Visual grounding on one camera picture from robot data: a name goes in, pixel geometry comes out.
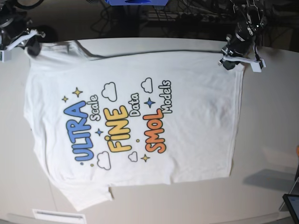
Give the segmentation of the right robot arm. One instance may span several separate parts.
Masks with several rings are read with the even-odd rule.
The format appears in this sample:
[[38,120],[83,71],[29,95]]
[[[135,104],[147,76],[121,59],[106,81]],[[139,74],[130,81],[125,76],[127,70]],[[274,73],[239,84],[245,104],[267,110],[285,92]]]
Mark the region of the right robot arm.
[[27,17],[27,11],[43,3],[38,0],[31,5],[21,4],[17,0],[2,0],[0,2],[0,60],[11,59],[14,48],[26,49],[31,56],[39,55],[41,51],[37,37],[45,37],[45,33],[31,27],[32,20]]

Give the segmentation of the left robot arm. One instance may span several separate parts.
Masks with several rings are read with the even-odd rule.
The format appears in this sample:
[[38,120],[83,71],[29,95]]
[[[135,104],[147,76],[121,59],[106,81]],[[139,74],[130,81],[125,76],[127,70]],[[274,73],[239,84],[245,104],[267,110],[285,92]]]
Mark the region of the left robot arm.
[[232,35],[226,36],[227,44],[221,49],[223,58],[219,61],[226,70],[239,63],[247,63],[253,72],[261,72],[266,67],[259,56],[256,41],[267,25],[264,7],[259,0],[233,0],[234,12],[239,15]]

